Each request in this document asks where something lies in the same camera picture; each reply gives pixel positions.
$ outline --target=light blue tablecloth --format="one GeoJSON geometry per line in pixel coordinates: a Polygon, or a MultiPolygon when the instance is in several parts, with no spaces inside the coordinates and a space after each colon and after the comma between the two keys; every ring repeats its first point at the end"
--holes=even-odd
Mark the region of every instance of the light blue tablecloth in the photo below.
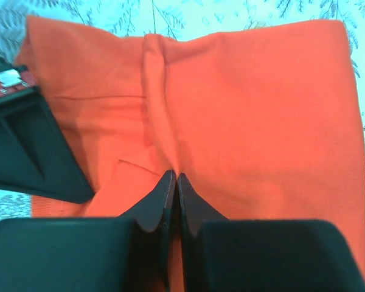
{"type": "MultiPolygon", "coordinates": [[[[19,50],[27,14],[84,23],[118,36],[156,32],[182,41],[217,31],[340,19],[352,48],[365,135],[365,0],[1,0],[0,55],[7,60],[19,50]]],[[[28,195],[0,190],[0,220],[29,215],[28,195]]]]}

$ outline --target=patterned tablecloth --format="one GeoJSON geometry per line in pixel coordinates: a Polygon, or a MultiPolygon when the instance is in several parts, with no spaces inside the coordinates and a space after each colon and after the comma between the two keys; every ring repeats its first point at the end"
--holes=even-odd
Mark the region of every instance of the patterned tablecloth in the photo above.
{"type": "MultiPolygon", "coordinates": [[[[365,135],[365,0],[0,0],[0,56],[14,59],[29,14],[99,27],[120,37],[156,32],[181,41],[217,31],[339,19],[349,36],[365,135]]],[[[28,216],[28,195],[0,190],[0,220],[28,216]]]]}

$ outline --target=black plastic part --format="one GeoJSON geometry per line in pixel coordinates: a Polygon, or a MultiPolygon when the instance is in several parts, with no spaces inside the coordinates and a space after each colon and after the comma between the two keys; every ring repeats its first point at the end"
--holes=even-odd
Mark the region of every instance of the black plastic part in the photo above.
{"type": "Polygon", "coordinates": [[[209,211],[185,175],[178,185],[187,292],[365,291],[334,225],[319,220],[228,221],[221,215],[217,220],[217,211],[209,211]],[[206,210],[200,219],[195,216],[200,213],[197,202],[206,210]]]}
{"type": "Polygon", "coordinates": [[[72,203],[94,196],[37,86],[0,98],[0,189],[72,203]]]}
{"type": "Polygon", "coordinates": [[[175,182],[165,173],[118,218],[1,221],[0,292],[149,291],[165,273],[175,182]]]}

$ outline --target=red component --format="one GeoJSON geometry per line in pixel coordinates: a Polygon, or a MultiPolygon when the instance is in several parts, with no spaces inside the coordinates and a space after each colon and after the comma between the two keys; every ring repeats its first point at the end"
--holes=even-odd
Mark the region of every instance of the red component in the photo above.
{"type": "Polygon", "coordinates": [[[5,88],[5,87],[2,87],[1,82],[0,82],[0,98],[37,85],[37,82],[34,79],[34,77],[32,76],[30,71],[20,72],[20,76],[21,76],[21,80],[23,82],[27,83],[27,85],[24,86],[23,84],[18,84],[15,86],[5,88]]]}

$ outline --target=orange fabric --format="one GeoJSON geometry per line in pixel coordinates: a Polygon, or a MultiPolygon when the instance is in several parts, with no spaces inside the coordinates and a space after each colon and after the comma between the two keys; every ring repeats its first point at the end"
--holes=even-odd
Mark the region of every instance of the orange fabric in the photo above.
{"type": "MultiPolygon", "coordinates": [[[[17,62],[96,190],[84,205],[34,196],[34,216],[120,215],[174,169],[228,218],[334,223],[365,280],[364,140],[340,22],[185,43],[37,17],[27,28],[17,62]]],[[[178,240],[172,254],[182,291],[178,240]]]]}

